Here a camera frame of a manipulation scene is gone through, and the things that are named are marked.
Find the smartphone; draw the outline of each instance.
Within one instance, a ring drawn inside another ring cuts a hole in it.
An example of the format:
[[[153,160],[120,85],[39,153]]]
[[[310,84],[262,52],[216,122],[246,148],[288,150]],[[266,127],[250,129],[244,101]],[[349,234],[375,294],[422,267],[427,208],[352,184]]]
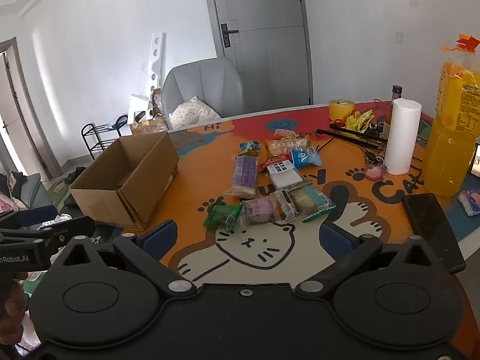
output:
[[[407,195],[402,198],[413,233],[423,237],[450,273],[465,269],[457,239],[433,193]]]

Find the tape roll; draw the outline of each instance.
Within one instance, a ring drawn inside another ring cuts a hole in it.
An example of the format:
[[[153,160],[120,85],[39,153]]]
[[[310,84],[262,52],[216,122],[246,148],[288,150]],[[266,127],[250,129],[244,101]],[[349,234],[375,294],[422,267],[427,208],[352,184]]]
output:
[[[331,100],[328,103],[330,120],[346,120],[355,109],[355,103],[350,100]]]

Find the human hand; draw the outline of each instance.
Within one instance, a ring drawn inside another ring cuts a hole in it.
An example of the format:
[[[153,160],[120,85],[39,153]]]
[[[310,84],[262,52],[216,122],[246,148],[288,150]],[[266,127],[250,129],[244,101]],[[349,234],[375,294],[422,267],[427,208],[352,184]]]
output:
[[[19,272],[14,278],[25,280],[28,273]],[[5,315],[0,318],[0,344],[13,345],[20,342],[23,335],[22,320],[25,316],[25,300],[22,286],[14,282],[10,295],[5,301]]]

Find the blue smiley face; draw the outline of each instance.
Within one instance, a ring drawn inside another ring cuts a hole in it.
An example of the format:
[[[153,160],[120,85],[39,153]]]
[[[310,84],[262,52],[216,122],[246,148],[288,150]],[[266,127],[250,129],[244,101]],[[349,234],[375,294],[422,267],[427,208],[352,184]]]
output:
[[[273,131],[273,132],[275,132],[277,128],[294,131],[297,128],[297,126],[298,126],[298,123],[292,119],[277,119],[277,120],[274,120],[273,122],[267,123],[265,125],[265,128],[268,131]]]

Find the orange juice bottle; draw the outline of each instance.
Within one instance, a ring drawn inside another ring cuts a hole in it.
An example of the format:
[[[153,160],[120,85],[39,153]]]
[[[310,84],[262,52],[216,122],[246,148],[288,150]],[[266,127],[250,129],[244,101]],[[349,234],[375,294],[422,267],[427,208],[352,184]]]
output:
[[[429,192],[447,198],[457,193],[480,135],[480,61],[475,38],[460,35],[442,66],[436,106],[422,172]]]

